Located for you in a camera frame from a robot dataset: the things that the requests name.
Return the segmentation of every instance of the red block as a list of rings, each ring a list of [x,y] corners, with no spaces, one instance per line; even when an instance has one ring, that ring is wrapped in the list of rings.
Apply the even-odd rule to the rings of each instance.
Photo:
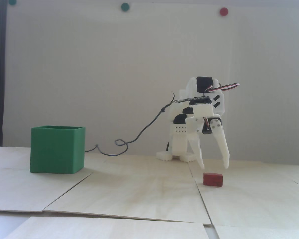
[[[223,175],[220,173],[204,173],[204,185],[221,187],[223,185]]]

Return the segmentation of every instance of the plywood sheet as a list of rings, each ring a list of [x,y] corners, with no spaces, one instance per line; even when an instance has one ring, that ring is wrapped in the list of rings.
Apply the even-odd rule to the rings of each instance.
[[[228,169],[224,168],[221,160],[211,160],[204,162],[204,170],[200,168],[196,161],[190,162],[188,165],[197,183],[203,183],[203,172],[221,173],[224,176],[224,182],[292,182],[290,178],[258,161],[231,160],[229,162]]]
[[[193,178],[94,172],[45,211],[210,224]]]
[[[219,239],[299,239],[299,230],[215,226]]]
[[[0,167],[7,169],[30,169],[30,148],[0,147]],[[85,153],[84,166],[98,169],[107,159],[106,156],[89,152]]]
[[[299,165],[286,165],[286,164],[266,164],[266,165],[278,171],[283,176],[292,179],[296,183],[299,183]]]
[[[30,168],[30,148],[0,147],[0,167]]]
[[[188,164],[177,159],[162,161],[153,156],[120,155],[116,157],[96,154],[106,159],[102,165],[86,167],[117,175],[143,175],[192,178]]]
[[[215,225],[299,229],[299,184],[242,180],[198,188]]]
[[[76,174],[44,174],[0,168],[0,211],[41,212],[89,174],[87,169]]]
[[[6,239],[208,239],[202,224],[128,219],[31,217]]]

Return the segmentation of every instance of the green cube container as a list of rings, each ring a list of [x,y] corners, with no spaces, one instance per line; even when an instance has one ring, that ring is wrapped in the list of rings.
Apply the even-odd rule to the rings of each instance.
[[[31,130],[31,173],[74,174],[84,167],[85,127],[41,126]]]

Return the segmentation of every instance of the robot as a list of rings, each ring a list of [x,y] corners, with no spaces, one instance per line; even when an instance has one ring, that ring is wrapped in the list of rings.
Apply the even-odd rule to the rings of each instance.
[[[158,152],[158,159],[169,161],[174,156],[184,162],[198,161],[204,169],[199,136],[212,133],[222,154],[224,167],[229,166],[229,151],[222,127],[224,94],[222,91],[237,87],[239,83],[221,86],[217,79],[198,76],[189,80],[186,89],[179,91],[179,100],[171,105],[170,140],[166,151]],[[194,153],[187,152],[187,145]]]

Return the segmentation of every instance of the black cable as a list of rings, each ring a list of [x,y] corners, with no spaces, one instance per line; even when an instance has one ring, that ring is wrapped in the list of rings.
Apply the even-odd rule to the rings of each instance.
[[[174,100],[174,99],[175,99],[175,94],[173,93],[173,99],[171,100],[171,102],[170,102],[169,104],[165,105],[163,108],[161,108],[161,111],[156,115],[156,117],[152,120],[152,122],[149,123],[148,125],[146,125],[145,128],[142,129],[142,131],[138,134],[138,136],[137,136],[134,140],[129,141],[129,142],[125,142],[125,141],[122,140],[122,139],[117,139],[117,140],[114,141],[115,144],[116,144],[117,146],[124,146],[124,145],[126,146],[126,149],[125,149],[123,152],[121,152],[121,153],[119,153],[119,154],[106,154],[106,153],[103,153],[103,152],[100,150],[98,144],[95,145],[95,147],[94,147],[93,149],[86,150],[85,152],[90,152],[90,151],[95,150],[95,149],[97,148],[98,151],[99,151],[101,154],[104,154],[104,155],[107,155],[107,156],[118,156],[118,155],[124,154],[124,153],[129,149],[129,144],[135,142],[135,141],[140,137],[140,135],[141,135],[141,134],[142,134],[142,133],[149,127],[149,126],[151,126],[151,124],[153,124],[153,123],[156,121],[156,119],[160,116],[160,114],[163,113],[163,112],[165,112],[165,109],[166,109],[167,107],[169,107],[171,104],[173,104],[174,102],[176,102],[176,100]]]

